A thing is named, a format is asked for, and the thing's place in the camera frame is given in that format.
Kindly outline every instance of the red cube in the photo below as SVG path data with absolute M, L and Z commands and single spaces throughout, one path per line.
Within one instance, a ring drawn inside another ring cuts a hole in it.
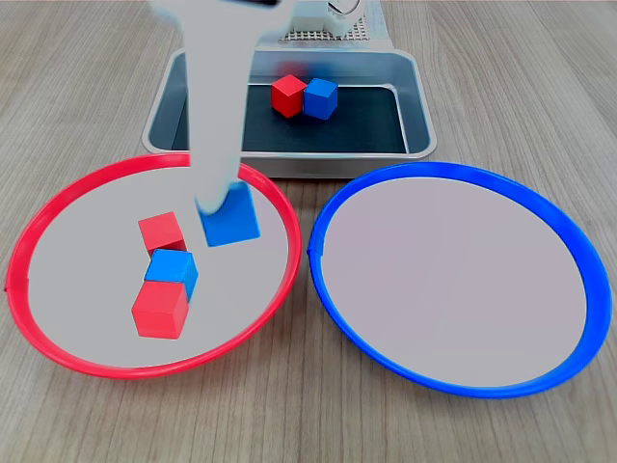
M 186 251 L 184 236 L 173 212 L 140 220 L 139 228 L 150 256 L 157 249 Z
M 272 107 L 286 118 L 293 118 L 302 112 L 305 84 L 288 74 L 272 84 Z
M 183 283 L 144 282 L 133 304 L 135 326 L 143 338 L 177 340 L 188 312 Z

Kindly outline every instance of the wood grain surface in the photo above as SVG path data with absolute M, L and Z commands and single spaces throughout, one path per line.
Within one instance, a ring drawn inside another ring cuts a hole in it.
M 588 234 L 617 279 L 617 4 L 387 2 L 415 55 L 434 160 L 511 177 Z M 141 133 L 181 35 L 139 2 L 0 2 L 3 278 L 30 218 Z M 340 182 L 280 182 L 308 242 Z M 277 315 L 236 351 L 141 382 L 41 356 L 0 307 L 1 462 L 617 461 L 617 336 L 545 394 L 460 398 L 364 356 L 324 311 L 306 256 Z

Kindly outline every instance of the plate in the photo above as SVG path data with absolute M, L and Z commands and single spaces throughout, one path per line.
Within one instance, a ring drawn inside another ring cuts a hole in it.
M 536 394 L 597 354 L 612 301 L 593 245 L 508 178 L 417 162 L 348 183 L 308 246 L 330 316 L 369 357 L 473 397 Z
M 262 327 L 298 274 L 293 206 L 242 165 L 261 237 L 209 248 L 195 208 L 188 152 L 110 165 L 53 198 L 21 235 L 6 291 L 25 338 L 51 360 L 117 379 L 172 374 L 214 360 Z M 141 338 L 131 308 L 148 269 L 138 221 L 173 211 L 200 272 L 178 340 Z

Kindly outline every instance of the metal tray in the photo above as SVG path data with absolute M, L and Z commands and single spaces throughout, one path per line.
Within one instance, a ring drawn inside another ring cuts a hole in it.
M 326 122 L 275 113 L 268 86 L 293 73 L 338 83 L 338 107 Z M 151 152 L 188 150 L 186 62 L 170 60 L 143 142 Z M 268 177 L 352 178 L 427 156 L 435 133 L 416 62 L 399 50 L 259 47 L 255 50 L 242 161 Z

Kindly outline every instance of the blue cube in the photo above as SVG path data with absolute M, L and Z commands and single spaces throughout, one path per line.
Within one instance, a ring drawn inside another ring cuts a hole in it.
M 305 88 L 304 113 L 327 120 L 338 104 L 338 85 L 322 79 L 312 79 Z
M 193 255 L 186 251 L 157 249 L 146 272 L 147 282 L 184 283 L 188 301 L 193 296 L 199 273 Z
M 225 202 L 213 214 L 206 214 L 199 205 L 197 209 L 210 247 L 261 237 L 251 190 L 244 181 L 231 185 Z

